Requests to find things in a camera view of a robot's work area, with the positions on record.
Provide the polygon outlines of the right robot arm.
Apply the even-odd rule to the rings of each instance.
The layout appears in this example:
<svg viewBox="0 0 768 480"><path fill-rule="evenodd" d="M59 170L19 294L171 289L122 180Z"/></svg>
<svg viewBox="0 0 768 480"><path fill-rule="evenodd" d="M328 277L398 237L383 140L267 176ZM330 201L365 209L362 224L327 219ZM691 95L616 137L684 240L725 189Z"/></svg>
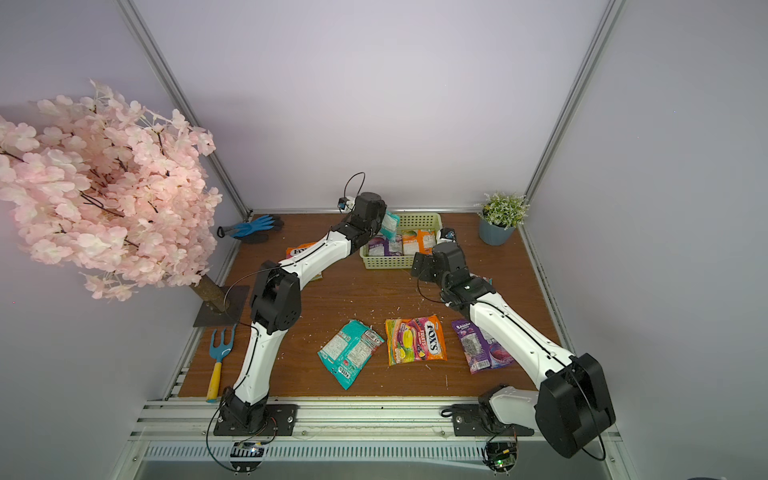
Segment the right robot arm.
<svg viewBox="0 0 768 480"><path fill-rule="evenodd" d="M502 386L479 398L489 430L509 425L539 432L564 458L582 451L614 425L616 415L601 364L560 347L515 312L495 287L472 274L452 241L415 255L411 275L440 287L440 302L489 333L537 391Z"/></svg>

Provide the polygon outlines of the teal candy bag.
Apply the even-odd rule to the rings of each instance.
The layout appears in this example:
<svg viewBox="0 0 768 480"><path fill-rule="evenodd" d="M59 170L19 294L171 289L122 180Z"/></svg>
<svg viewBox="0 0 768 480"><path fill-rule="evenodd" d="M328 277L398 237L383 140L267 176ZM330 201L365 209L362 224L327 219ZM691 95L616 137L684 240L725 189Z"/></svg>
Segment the teal candy bag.
<svg viewBox="0 0 768 480"><path fill-rule="evenodd" d="M384 339L359 320L350 320L318 352L326 369L348 390Z"/></svg>
<svg viewBox="0 0 768 480"><path fill-rule="evenodd" d="M400 225L400 216L387 211L382 219L380 234L388 241L394 241L397 237Z"/></svg>

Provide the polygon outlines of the orange candy bag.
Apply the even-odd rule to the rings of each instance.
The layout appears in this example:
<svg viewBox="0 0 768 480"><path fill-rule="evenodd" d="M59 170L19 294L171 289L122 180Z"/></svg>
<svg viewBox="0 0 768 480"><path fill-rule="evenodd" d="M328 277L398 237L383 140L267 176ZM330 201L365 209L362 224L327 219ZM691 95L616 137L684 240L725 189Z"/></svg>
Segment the orange candy bag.
<svg viewBox="0 0 768 480"><path fill-rule="evenodd" d="M436 243L436 234L432 230L408 230L401 233L404 256L414 256L417 253L429 255Z"/></svg>

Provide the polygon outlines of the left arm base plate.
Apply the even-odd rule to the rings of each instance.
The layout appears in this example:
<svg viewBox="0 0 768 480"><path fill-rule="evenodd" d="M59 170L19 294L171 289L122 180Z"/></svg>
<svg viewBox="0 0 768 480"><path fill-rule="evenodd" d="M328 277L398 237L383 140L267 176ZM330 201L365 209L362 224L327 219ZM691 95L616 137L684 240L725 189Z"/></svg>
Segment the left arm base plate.
<svg viewBox="0 0 768 480"><path fill-rule="evenodd" d="M296 404L224 404L214 422L214 436L291 436L297 420Z"/></svg>

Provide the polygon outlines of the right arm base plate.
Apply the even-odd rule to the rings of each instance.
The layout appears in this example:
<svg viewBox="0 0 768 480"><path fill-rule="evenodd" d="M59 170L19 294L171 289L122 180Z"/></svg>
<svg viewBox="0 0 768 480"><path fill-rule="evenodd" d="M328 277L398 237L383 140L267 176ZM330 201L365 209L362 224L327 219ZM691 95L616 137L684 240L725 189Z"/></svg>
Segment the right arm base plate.
<svg viewBox="0 0 768 480"><path fill-rule="evenodd" d="M518 424L504 424L490 408L478 403L453 404L440 411L443 418L451 421L456 437L533 436L535 431Z"/></svg>

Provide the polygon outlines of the red Fox's candy bag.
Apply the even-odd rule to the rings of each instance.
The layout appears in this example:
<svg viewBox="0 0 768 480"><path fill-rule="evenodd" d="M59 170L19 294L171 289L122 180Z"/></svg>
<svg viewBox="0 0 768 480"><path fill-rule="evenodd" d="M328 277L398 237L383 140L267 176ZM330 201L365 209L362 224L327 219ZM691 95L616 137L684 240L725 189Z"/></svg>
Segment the red Fox's candy bag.
<svg viewBox="0 0 768 480"><path fill-rule="evenodd" d="M315 244L314 242L310 242L310 243L301 244L301 245L296 246L296 247L288 248L286 250L286 259L291 259L294 256L297 256L297 255L303 253L304 251L306 251L309 248L311 248L312 246L314 246L314 244ZM318 281L318 280L321 280L322 278L323 278L322 273L318 273L317 275L315 275L312 278L311 281Z"/></svg>

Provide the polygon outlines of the yellow pink Fox's candy bag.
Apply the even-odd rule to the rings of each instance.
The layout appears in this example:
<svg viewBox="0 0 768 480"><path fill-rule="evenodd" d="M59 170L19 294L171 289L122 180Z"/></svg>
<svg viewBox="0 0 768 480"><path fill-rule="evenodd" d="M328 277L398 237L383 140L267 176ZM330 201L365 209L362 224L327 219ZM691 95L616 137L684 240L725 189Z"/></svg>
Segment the yellow pink Fox's candy bag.
<svg viewBox="0 0 768 480"><path fill-rule="evenodd" d="M444 328L436 315L411 319L387 319L388 364L446 360Z"/></svg>

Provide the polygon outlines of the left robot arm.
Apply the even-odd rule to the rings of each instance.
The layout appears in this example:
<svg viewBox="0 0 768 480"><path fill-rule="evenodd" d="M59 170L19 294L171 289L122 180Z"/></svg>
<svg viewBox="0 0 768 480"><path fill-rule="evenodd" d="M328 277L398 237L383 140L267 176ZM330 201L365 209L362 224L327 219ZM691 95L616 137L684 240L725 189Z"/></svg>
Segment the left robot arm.
<svg viewBox="0 0 768 480"><path fill-rule="evenodd" d="M241 373L222 394L213 434L263 435L270 377L282 340L302 313L302 289L317 275L365 246L380 231L387 205L376 193L356 196L344 218L313 245L280 262L267 261L256 275L251 336Z"/></svg>

